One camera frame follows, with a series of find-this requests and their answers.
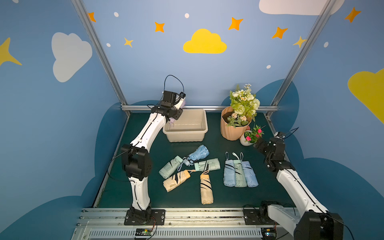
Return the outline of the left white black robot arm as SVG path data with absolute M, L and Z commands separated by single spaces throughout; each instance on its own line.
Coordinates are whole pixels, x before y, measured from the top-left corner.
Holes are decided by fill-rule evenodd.
M 184 104 L 173 107 L 154 106 L 143 129 L 128 145 L 123 145 L 122 168 L 131 184 L 133 202 L 128 210 L 129 221 L 146 224 L 151 220 L 151 199 L 148 192 L 148 176 L 152 170 L 151 146 L 160 130 L 171 119 L 178 120 Z

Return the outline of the mint green umbrella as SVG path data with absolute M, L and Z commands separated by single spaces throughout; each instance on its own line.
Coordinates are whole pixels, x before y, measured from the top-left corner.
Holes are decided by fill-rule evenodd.
M 159 174 L 166 180 L 174 174 L 174 172 L 182 163 L 183 159 L 179 156 L 176 156 L 169 162 L 167 162 L 166 165 L 159 170 Z

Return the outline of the lilac umbrella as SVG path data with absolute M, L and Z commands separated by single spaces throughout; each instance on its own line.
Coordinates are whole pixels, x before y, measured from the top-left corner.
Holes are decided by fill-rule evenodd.
M 173 124 L 176 120 L 180 118 L 183 113 L 183 107 L 185 105 L 185 98 L 180 98 L 178 103 L 172 106 L 168 110 L 168 121 Z

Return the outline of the beige striped umbrella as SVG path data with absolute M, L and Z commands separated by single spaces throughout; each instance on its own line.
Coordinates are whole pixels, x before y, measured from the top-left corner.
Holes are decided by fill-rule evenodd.
M 196 172 L 195 170 L 184 170 L 181 172 L 178 172 L 177 174 L 172 175 L 168 179 L 163 181 L 163 186 L 166 189 L 166 191 L 169 193 L 170 191 L 174 190 L 178 186 L 180 186 L 182 183 L 184 183 L 187 179 L 191 177 L 191 173 Z
M 200 175 L 201 203 L 209 205 L 214 202 L 213 189 L 209 176 L 209 171 L 204 171 Z

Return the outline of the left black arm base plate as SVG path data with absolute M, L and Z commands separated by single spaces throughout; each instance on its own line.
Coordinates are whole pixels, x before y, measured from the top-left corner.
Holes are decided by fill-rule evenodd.
M 129 209 L 124 220 L 125 226 L 155 225 L 165 224 L 166 210 L 154 209 L 151 212 Z

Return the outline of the green umbrella with black strap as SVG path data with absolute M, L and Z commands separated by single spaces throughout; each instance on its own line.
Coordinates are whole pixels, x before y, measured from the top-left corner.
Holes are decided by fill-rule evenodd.
M 221 168 L 219 159 L 217 158 L 196 162 L 194 163 L 194 167 L 197 172 L 214 171 Z

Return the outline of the light blue umbrella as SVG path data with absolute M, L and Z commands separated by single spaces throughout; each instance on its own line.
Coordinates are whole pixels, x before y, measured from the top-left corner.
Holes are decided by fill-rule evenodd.
M 183 158 L 183 163 L 190 166 L 199 160 L 205 159 L 209 155 L 209 150 L 206 146 L 200 145 L 193 153 Z

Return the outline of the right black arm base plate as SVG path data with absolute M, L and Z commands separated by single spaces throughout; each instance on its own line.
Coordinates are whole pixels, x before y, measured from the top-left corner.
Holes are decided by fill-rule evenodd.
M 274 225 L 273 221 L 269 216 L 267 211 L 259 209 L 243 209 L 244 221 L 246 225 Z

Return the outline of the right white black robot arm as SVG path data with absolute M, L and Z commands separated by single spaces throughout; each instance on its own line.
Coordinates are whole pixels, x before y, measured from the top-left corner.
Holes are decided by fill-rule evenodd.
M 283 227 L 295 240 L 341 240 L 344 237 L 344 221 L 322 205 L 300 179 L 291 162 L 285 159 L 285 139 L 282 132 L 269 141 L 259 138 L 255 148 L 264 155 L 268 170 L 275 174 L 296 206 L 292 214 L 283 205 L 263 201 L 259 208 L 262 221 L 272 221 Z

